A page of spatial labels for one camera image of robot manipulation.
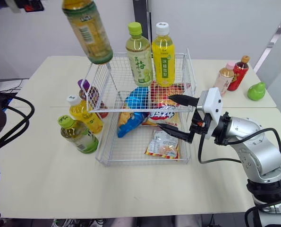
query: green tea bottle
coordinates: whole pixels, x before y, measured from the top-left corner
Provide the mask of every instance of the green tea bottle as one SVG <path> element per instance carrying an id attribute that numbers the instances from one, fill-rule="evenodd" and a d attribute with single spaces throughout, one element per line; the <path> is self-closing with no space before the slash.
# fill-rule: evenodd
<path id="1" fill-rule="evenodd" d="M 94 1 L 63 0 L 62 9 L 89 60 L 109 62 L 113 51 Z"/>
<path id="2" fill-rule="evenodd" d="M 153 81 L 152 55 L 149 41 L 142 34 L 141 24 L 128 24 L 131 37 L 127 40 L 126 50 L 134 81 L 139 87 L 147 87 Z"/>
<path id="3" fill-rule="evenodd" d="M 96 151 L 98 139 L 82 121 L 73 120 L 68 115 L 63 115 L 58 119 L 58 123 L 61 126 L 61 135 L 72 142 L 77 150 L 87 154 Z"/>

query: white bottle cap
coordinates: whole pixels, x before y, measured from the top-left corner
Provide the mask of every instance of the white bottle cap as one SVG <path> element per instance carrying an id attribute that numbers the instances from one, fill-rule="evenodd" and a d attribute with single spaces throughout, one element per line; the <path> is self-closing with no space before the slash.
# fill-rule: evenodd
<path id="1" fill-rule="evenodd" d="M 170 33 L 168 23 L 159 22 L 156 24 L 156 34 L 157 35 L 167 35 L 168 33 Z"/>
<path id="2" fill-rule="evenodd" d="M 73 105 L 78 105 L 81 101 L 80 97 L 79 96 L 69 96 L 67 98 L 67 101 L 69 102 L 70 106 L 73 106 Z"/>

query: gray floor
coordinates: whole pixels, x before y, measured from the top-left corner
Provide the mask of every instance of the gray floor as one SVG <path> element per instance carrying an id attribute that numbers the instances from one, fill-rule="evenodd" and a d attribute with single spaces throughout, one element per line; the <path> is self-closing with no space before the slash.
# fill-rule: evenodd
<path id="1" fill-rule="evenodd" d="M 144 217 L 140 218 L 142 227 L 154 227 L 154 226 L 173 226 L 171 221 L 174 216 L 163 216 L 163 217 Z M 201 215 L 202 227 L 206 227 L 211 219 L 211 215 Z M 52 219 L 7 219 L 5 227 L 51 227 Z M 110 219 L 104 227 L 109 227 L 112 223 Z M 226 214 L 214 214 L 213 224 L 220 225 L 221 227 L 245 227 L 244 213 L 226 213 Z M 193 226 L 176 226 L 176 227 L 193 227 Z"/>

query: red bottle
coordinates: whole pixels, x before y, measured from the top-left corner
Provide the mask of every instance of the red bottle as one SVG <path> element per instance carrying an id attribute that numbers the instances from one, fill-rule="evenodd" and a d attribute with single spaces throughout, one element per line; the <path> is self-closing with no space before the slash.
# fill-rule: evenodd
<path id="1" fill-rule="evenodd" d="M 241 61 L 237 62 L 234 67 L 234 78 L 231 81 L 228 90 L 235 91 L 239 87 L 242 79 L 248 71 L 249 56 L 244 55 Z"/>

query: blue snack bag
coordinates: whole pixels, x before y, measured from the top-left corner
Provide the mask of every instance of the blue snack bag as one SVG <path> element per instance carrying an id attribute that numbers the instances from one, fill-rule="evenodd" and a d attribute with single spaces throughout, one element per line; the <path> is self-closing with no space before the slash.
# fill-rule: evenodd
<path id="1" fill-rule="evenodd" d="M 137 87 L 126 98 L 124 108 L 126 109 L 146 109 L 149 88 Z M 146 112 L 122 112 L 118 120 L 117 136 L 119 138 L 126 135 L 129 131 L 139 126 L 148 116 Z"/>
<path id="2" fill-rule="evenodd" d="M 117 129 L 117 136 L 119 138 L 126 135 L 129 131 L 135 129 L 137 126 L 141 124 L 141 122 L 144 121 L 144 119 L 147 117 L 147 113 L 144 112 L 122 112 L 119 117 L 118 121 L 118 129 Z M 127 123 L 122 123 L 122 119 L 128 118 Z"/>

